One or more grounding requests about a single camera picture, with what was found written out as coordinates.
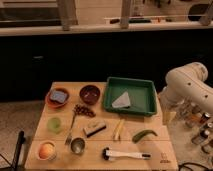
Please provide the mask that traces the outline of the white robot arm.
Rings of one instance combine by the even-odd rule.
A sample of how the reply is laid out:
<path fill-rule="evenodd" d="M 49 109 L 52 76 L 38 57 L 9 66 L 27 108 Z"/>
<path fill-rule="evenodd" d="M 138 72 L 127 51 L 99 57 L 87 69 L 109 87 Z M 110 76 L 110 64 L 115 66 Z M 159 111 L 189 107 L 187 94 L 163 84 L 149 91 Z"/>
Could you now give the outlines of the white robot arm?
<path fill-rule="evenodd" d="M 200 62 L 173 68 L 166 74 L 166 86 L 159 93 L 164 125 L 171 119 L 170 112 L 185 100 L 213 114 L 213 87 L 205 83 L 207 78 L 208 70 Z"/>

